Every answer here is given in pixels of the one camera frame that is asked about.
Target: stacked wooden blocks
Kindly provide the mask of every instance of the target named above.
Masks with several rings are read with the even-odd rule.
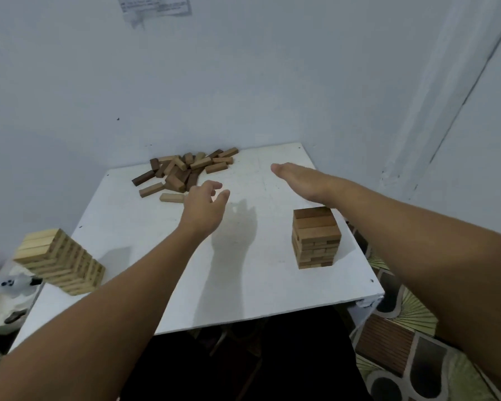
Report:
[[[327,207],[293,211],[292,244],[299,269],[332,266],[341,232]]]
[[[234,154],[238,153],[237,148],[223,151],[217,149],[215,152],[206,155],[199,152],[193,155],[191,152],[183,156],[172,155],[150,160],[152,170],[134,178],[132,182],[138,186],[154,177],[165,177],[165,183],[159,182],[147,188],[139,190],[141,197],[147,197],[161,190],[167,189],[176,193],[185,193],[197,184],[199,175],[206,170],[206,173],[226,170],[228,165],[234,163]],[[163,193],[160,196],[162,202],[184,202],[184,195]]]
[[[13,260],[73,296],[97,288],[106,271],[61,229],[27,234]]]

